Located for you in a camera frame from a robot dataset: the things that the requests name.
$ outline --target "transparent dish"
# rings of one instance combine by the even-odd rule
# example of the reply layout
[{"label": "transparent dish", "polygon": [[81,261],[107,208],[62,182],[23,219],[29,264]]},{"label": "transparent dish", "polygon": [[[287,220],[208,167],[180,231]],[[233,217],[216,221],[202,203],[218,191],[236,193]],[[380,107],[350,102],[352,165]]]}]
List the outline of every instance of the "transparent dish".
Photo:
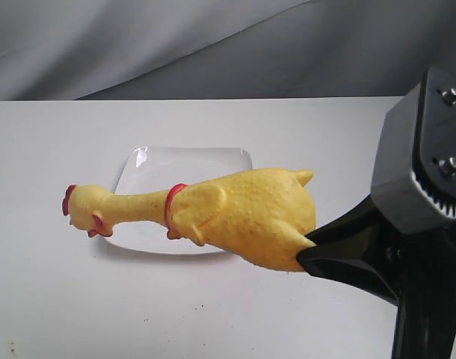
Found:
[{"label": "transparent dish", "polygon": [[[253,168],[250,154],[240,148],[140,147],[128,158],[115,194],[143,194],[169,189]],[[106,238],[117,247],[154,254],[210,254],[211,245],[198,247],[189,239],[167,239],[167,229],[143,221],[118,224]]]}]

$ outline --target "yellow rubber chicken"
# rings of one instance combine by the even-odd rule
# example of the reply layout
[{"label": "yellow rubber chicken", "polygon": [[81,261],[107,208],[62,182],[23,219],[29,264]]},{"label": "yellow rubber chicken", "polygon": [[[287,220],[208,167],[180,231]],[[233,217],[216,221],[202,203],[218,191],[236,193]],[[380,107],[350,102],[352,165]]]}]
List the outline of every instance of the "yellow rubber chicken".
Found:
[{"label": "yellow rubber chicken", "polygon": [[109,237],[122,222],[153,221],[169,239],[214,245],[278,271],[303,271],[296,255],[315,246],[304,235],[316,227],[304,186],[309,170],[262,168],[166,191],[116,195],[97,185],[71,185],[62,203],[70,224],[89,237]]}]

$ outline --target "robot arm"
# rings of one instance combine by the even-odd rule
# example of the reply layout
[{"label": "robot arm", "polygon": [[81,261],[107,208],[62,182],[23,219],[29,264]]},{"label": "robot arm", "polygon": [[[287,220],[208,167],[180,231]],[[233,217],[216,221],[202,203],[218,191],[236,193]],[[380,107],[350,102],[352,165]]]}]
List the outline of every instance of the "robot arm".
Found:
[{"label": "robot arm", "polygon": [[456,80],[435,68],[386,115],[371,193],[308,234],[311,275],[398,307],[392,358],[449,359],[456,335]]}]

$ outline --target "gray cloth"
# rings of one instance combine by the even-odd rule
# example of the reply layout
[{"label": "gray cloth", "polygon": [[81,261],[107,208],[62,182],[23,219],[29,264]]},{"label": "gray cloth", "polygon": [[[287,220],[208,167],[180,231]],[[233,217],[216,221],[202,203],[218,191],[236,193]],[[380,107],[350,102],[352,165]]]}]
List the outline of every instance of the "gray cloth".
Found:
[{"label": "gray cloth", "polygon": [[25,11],[0,20],[0,99],[390,96],[456,74],[456,0],[29,2],[0,0]]}]

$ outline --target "white table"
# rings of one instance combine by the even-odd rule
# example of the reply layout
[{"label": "white table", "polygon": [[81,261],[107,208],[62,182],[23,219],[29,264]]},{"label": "white table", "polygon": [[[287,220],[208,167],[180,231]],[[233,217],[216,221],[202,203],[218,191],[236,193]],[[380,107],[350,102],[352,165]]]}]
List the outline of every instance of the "white table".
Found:
[{"label": "white table", "polygon": [[73,182],[113,188],[140,145],[243,147],[255,168],[315,170],[321,226],[369,192],[397,100],[0,102],[0,358],[390,358],[395,308],[372,295],[115,248],[61,200]]}]

